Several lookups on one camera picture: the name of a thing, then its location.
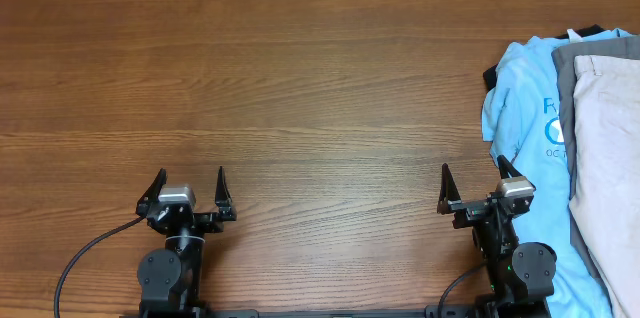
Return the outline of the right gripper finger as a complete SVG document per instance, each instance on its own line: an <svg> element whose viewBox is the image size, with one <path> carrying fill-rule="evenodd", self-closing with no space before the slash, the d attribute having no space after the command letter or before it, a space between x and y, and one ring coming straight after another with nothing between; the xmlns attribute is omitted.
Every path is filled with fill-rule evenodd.
<svg viewBox="0 0 640 318"><path fill-rule="evenodd" d="M512 163L504 156L497 157L497 166L502 179L521 177L522 174L512 165Z"/></svg>
<svg viewBox="0 0 640 318"><path fill-rule="evenodd" d="M441 186L437 205L439 214L451 214L461 203L461 197L456 187L453 175L449 166L444 163L441 171Z"/></svg>

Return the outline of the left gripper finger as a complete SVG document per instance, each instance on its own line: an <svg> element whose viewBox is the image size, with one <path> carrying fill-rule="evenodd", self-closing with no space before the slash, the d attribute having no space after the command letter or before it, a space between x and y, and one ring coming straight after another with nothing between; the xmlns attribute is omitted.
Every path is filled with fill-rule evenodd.
<svg viewBox="0 0 640 318"><path fill-rule="evenodd" d="M157 173L154 181L143 193L136 203L136 214L140 217L146 217L151 206L159 201L160 191L167 181L167 173L161 168Z"/></svg>
<svg viewBox="0 0 640 318"><path fill-rule="evenodd" d="M215 192L215 204L219 209L221 221L236 221L237 212L227 187L225 170L219 167Z"/></svg>

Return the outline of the beige shorts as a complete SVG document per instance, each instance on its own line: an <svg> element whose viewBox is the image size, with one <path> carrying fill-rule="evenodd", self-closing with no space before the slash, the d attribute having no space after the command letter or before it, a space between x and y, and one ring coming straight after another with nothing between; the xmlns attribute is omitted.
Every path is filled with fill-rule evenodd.
<svg viewBox="0 0 640 318"><path fill-rule="evenodd" d="M639 62L574 61L576 188L570 209L613 315L639 315Z"/></svg>

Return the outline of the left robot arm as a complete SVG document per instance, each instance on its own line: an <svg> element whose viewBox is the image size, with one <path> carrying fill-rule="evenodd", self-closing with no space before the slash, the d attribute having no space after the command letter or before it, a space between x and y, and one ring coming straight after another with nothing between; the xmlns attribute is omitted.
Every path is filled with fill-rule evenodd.
<svg viewBox="0 0 640 318"><path fill-rule="evenodd" d="M205 236L223 232L226 222L237 219L223 168L218 170L214 202L214 210L197 212L191 186L168 185L164 169L138 200L136 214L165 237L164 247L146 254L138 265L141 317L211 314L199 297Z"/></svg>

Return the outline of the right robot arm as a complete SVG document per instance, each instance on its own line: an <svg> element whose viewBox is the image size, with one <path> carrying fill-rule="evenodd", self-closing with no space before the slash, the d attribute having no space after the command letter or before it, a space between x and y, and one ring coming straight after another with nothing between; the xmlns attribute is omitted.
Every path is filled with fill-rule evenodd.
<svg viewBox="0 0 640 318"><path fill-rule="evenodd" d="M445 317L450 292L467 277L484 269L491 292L461 310L466 317L548 317L547 298L553 295L557 255L541 242L521 243L513 220L530 211L536 187L503 155L498 157L500 181L482 201L465 202L448 165L441 168L437 212L451 214L455 229L470 228L482 263L460 275L443 292L436 315Z"/></svg>

